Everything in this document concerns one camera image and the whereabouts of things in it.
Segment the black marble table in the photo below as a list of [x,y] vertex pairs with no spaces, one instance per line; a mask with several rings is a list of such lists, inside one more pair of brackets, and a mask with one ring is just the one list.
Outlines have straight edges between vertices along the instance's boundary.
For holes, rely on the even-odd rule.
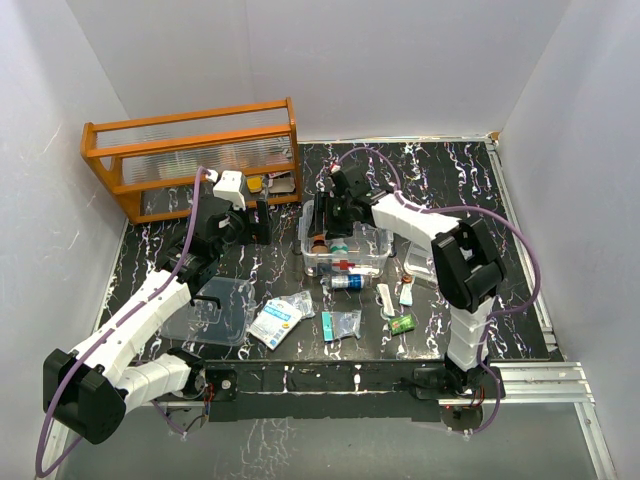
[[[300,146],[304,162],[304,197],[311,199],[322,188],[332,161],[351,149],[354,144],[307,144]],[[430,142],[368,144],[387,155],[402,176],[403,191],[411,200],[429,206],[479,205],[503,216],[505,210],[484,142]],[[349,161],[368,169],[372,182],[390,181],[388,168],[368,152],[356,152]],[[166,201],[170,208],[180,208],[188,201],[189,192],[169,192]],[[303,320],[282,344],[269,350],[257,339],[249,336],[240,347],[221,347],[181,342],[163,338],[159,333],[146,346],[138,361],[157,358],[170,347],[183,346],[211,361],[258,363],[313,362],[322,364],[335,361],[420,361],[443,357],[449,341],[450,314],[448,305],[437,290],[417,282],[413,288],[414,304],[404,309],[417,320],[414,331],[392,337],[380,316],[373,288],[362,291],[324,292],[319,279],[303,271],[303,259],[294,253],[297,223],[301,205],[288,204],[272,209],[273,243],[268,246],[248,245],[233,247],[221,260],[219,275],[249,279],[255,287],[255,300],[259,311],[265,302],[281,295],[290,295],[303,289],[311,290],[320,311],[363,312],[359,340],[349,338],[325,343],[322,335],[321,315]],[[117,311],[142,284],[147,273],[154,268],[158,254],[166,239],[170,238],[181,221],[129,226],[109,288],[107,306],[102,322]],[[501,225],[488,220],[495,242],[503,256],[508,278],[499,291],[494,308],[515,306],[529,295],[523,267],[511,233]],[[387,261],[385,272],[377,281],[387,283],[396,308],[401,289],[402,264],[409,242],[396,236],[397,255]],[[533,308],[516,317],[502,317],[491,330],[490,354],[503,360],[547,360],[549,358],[544,337]]]

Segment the clear plastic bag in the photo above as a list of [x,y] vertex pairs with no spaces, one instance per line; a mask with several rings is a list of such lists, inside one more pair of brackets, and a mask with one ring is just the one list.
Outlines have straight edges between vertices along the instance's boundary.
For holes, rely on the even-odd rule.
[[302,292],[279,298],[300,310],[303,319],[316,316],[316,310],[314,308],[313,300],[311,299],[311,292],[309,290],[303,290]]
[[351,312],[322,312],[322,330],[325,342],[341,338],[360,338],[361,310]]

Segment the small bottle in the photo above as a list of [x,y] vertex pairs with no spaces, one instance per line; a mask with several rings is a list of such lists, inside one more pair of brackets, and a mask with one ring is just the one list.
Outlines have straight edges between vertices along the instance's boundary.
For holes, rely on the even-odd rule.
[[334,290],[342,288],[362,290],[371,285],[371,277],[369,275],[325,275],[322,283]]
[[[349,247],[347,247],[347,244],[344,242],[342,238],[336,238],[331,240],[331,243],[329,244],[329,253],[335,256],[346,257],[349,254]],[[333,262],[332,270],[334,272],[339,272],[339,273],[344,272],[344,269],[341,267],[341,264],[339,261]]]
[[324,242],[324,235],[316,235],[313,237],[311,253],[329,253],[329,248]]

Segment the clear plastic storage box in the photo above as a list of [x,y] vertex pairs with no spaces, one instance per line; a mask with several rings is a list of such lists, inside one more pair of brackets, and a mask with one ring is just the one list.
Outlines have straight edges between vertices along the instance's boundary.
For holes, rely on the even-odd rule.
[[[307,275],[317,276],[331,272],[373,277],[382,275],[385,262],[393,251],[393,233],[390,230],[373,228],[356,222],[353,226],[353,236],[343,239],[347,247],[346,252],[312,253],[313,239],[307,238],[312,216],[313,201],[311,200],[304,204],[298,226],[300,249]],[[345,263],[349,267],[342,269],[340,264]]]
[[256,311],[254,294],[249,280],[213,277],[198,296],[220,299],[221,308],[212,301],[194,300],[164,323],[160,335],[172,340],[242,345]]

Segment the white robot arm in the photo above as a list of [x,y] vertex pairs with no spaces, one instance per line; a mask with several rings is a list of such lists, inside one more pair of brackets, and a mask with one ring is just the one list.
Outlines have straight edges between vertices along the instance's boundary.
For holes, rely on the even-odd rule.
[[[204,379],[204,363],[182,349],[170,349],[145,365],[130,364],[167,319],[198,298],[230,245],[271,243],[267,204],[258,201],[257,212],[247,210],[242,173],[226,171],[218,181],[218,175],[209,172],[207,178],[217,183],[213,195],[199,199],[190,244],[185,248],[182,235],[174,239],[157,270],[107,323],[71,352],[56,349],[44,362],[45,412],[53,403],[53,418],[93,444],[109,438],[126,413],[150,400],[171,392],[194,396],[203,391],[204,382],[198,381]],[[77,359],[84,358],[78,365]],[[76,371],[69,377],[72,369]]]
[[506,275],[486,224],[482,219],[460,220],[406,208],[391,188],[372,188],[355,166],[334,167],[331,180],[332,190],[314,198],[308,236],[348,237],[353,223],[360,221],[388,229],[430,252],[439,289],[451,305],[445,367],[458,379],[452,389],[463,391],[485,371],[479,365],[488,355],[487,317]]
[[[457,218],[439,213],[424,214],[411,211],[404,208],[394,195],[382,197],[378,203],[371,207],[371,212],[376,227],[391,230],[416,243],[432,255],[432,242],[438,235],[459,228]],[[493,296],[487,297],[474,312],[451,305],[451,340],[447,356],[465,372],[478,365],[477,352],[480,340],[495,300]],[[482,358],[486,358],[488,353],[489,350],[485,342]]]

